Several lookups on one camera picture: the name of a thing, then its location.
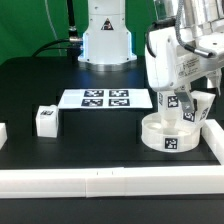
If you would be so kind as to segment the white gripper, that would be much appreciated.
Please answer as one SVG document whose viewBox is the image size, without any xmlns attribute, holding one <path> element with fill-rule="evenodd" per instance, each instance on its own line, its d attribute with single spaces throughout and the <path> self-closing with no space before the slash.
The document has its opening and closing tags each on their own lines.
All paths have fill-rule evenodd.
<svg viewBox="0 0 224 224">
<path fill-rule="evenodd" d="M 197 100 L 182 86 L 202 77 L 208 88 L 220 88 L 224 68 L 224 26 L 214 27 L 198 38 L 190 28 L 180 28 L 178 42 L 174 21 L 156 21 L 146 34 L 145 61 L 150 87 L 172 91 L 184 113 L 197 110 Z"/>
</svg>

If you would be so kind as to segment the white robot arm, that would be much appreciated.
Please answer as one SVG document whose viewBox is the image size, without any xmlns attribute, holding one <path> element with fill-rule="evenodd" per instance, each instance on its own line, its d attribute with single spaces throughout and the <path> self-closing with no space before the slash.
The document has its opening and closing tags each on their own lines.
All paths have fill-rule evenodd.
<svg viewBox="0 0 224 224">
<path fill-rule="evenodd" d="M 172 91 L 185 113 L 196 106 L 190 83 L 224 67 L 224 0 L 153 0 L 157 20 L 146 33 L 150 87 Z"/>
</svg>

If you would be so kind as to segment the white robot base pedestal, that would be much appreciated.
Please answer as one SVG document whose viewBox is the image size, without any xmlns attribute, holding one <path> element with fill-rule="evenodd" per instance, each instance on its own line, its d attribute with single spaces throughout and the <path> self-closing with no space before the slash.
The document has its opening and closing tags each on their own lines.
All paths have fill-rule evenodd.
<svg viewBox="0 0 224 224">
<path fill-rule="evenodd" d="M 88 20 L 80 62 L 107 66 L 137 59 L 125 23 L 125 0 L 88 0 Z"/>
</svg>

